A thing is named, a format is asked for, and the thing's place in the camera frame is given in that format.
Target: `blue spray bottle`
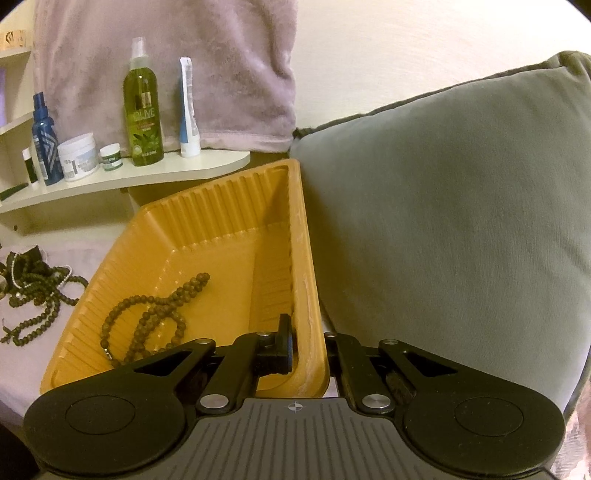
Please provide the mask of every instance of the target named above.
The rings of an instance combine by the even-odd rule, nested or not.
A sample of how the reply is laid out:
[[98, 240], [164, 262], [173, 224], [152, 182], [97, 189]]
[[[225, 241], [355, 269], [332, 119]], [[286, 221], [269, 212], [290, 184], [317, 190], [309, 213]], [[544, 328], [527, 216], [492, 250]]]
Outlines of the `blue spray bottle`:
[[60, 157], [57, 153], [57, 137], [53, 130], [55, 124], [49, 116], [49, 110], [45, 105], [43, 92], [33, 95], [33, 141], [37, 150], [37, 158], [45, 185], [53, 185], [64, 177], [61, 170]]

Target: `pink fleece blanket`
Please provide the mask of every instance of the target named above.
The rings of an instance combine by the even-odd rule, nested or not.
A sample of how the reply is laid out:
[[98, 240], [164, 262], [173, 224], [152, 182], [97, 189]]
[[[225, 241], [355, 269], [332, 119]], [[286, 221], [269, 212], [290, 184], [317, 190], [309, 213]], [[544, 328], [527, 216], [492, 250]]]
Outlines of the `pink fleece blanket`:
[[144, 36], [158, 79], [165, 150], [180, 148], [180, 66], [194, 65], [202, 147], [286, 151], [295, 127], [290, 68], [296, 0], [36, 2], [35, 81], [61, 141], [94, 132], [128, 146], [122, 85]]

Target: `round black pad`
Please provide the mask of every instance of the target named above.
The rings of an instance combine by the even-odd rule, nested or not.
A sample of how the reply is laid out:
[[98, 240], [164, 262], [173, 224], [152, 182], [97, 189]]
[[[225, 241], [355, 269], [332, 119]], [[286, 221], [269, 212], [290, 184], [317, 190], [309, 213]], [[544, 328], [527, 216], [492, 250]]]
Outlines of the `round black pad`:
[[456, 420], [466, 430], [484, 437], [502, 437], [523, 423], [521, 410], [500, 398], [470, 398], [456, 408]]
[[169, 452], [185, 428], [183, 406], [166, 378], [91, 377], [40, 397], [24, 429], [49, 470], [71, 476], [115, 476]]
[[70, 427], [89, 435], [118, 432], [129, 425], [134, 417], [135, 407], [132, 403], [109, 395], [79, 400], [66, 413]]
[[560, 410], [518, 385], [495, 397], [418, 393], [404, 415], [405, 432], [435, 465], [459, 476], [497, 478], [540, 468], [560, 447]]

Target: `orange plastic tray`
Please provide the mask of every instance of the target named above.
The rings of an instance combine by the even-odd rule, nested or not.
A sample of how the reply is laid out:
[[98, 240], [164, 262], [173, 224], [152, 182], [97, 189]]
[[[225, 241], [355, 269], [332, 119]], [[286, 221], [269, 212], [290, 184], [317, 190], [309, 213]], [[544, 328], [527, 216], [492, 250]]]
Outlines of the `orange plastic tray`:
[[[211, 280], [179, 309], [185, 340], [230, 345], [248, 332], [274, 331], [290, 313], [294, 371], [261, 378], [264, 397], [318, 397], [329, 370], [301, 188], [300, 166], [284, 160], [214, 180], [144, 206], [101, 263], [49, 363], [41, 393], [111, 368], [99, 345], [110, 310], [132, 295], [166, 297], [200, 272]], [[145, 306], [127, 310], [111, 333], [123, 358]], [[165, 320], [146, 348], [174, 335]]]

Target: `green label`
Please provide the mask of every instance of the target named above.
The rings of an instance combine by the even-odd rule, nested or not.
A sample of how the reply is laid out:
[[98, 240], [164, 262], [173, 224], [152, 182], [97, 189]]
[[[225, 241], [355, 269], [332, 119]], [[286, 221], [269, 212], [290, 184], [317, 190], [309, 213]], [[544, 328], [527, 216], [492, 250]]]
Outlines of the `green label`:
[[129, 144], [134, 161], [143, 163], [156, 155], [160, 148], [160, 122], [156, 107], [152, 106], [150, 92], [141, 94], [142, 108], [128, 116]]

